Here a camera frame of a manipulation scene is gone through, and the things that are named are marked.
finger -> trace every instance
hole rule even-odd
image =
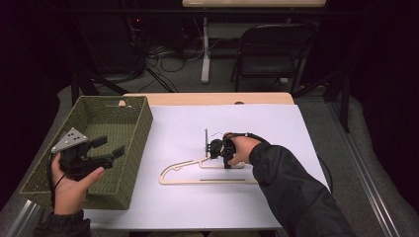
[[[240,159],[237,156],[234,156],[231,160],[229,160],[227,163],[228,165],[237,165],[240,163]]]
[[[86,176],[83,180],[79,181],[78,186],[82,190],[88,190],[90,186],[92,186],[98,180],[102,178],[104,173],[105,173],[105,169],[103,167],[99,167],[98,169],[90,173],[88,176]]]
[[[64,175],[64,172],[59,168],[59,159],[61,159],[61,153],[56,154],[52,161],[52,175],[55,179],[59,179],[61,176]]]

black curtain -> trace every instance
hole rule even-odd
[[[328,9],[368,11],[372,17],[323,21],[302,82],[317,81],[345,63],[364,20],[369,21],[350,73],[351,94],[363,105],[379,162],[419,211],[419,1],[330,0]]]
[[[379,162],[419,212],[419,2],[385,3],[351,90],[364,107]]]
[[[69,84],[53,22],[36,1],[6,0],[1,18],[0,207],[8,201],[37,154]]]

wooden table edge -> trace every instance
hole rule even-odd
[[[128,97],[147,97],[150,106],[208,106],[242,104],[294,105],[286,92],[272,93],[128,93]]]

fingertip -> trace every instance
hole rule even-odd
[[[105,168],[103,168],[103,167],[99,167],[98,169],[96,169],[95,173],[96,173],[99,177],[101,177],[101,176],[103,176],[103,175],[105,174]]]

table surface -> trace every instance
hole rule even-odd
[[[326,0],[183,0],[184,7],[324,7]]]
[[[92,220],[92,228],[131,231],[281,228],[255,184],[162,186],[158,183],[159,175],[169,165],[205,156],[205,128],[209,130],[209,141],[220,138],[223,132],[236,131],[252,132],[284,145],[310,175],[327,185],[303,118],[288,93],[126,94],[144,95],[154,120],[130,208],[86,209],[85,216]],[[246,105],[233,105],[237,101]],[[222,159],[212,162],[222,164]],[[237,171],[188,167],[172,171],[167,179],[184,180],[185,177],[253,178],[252,167],[246,165]]]

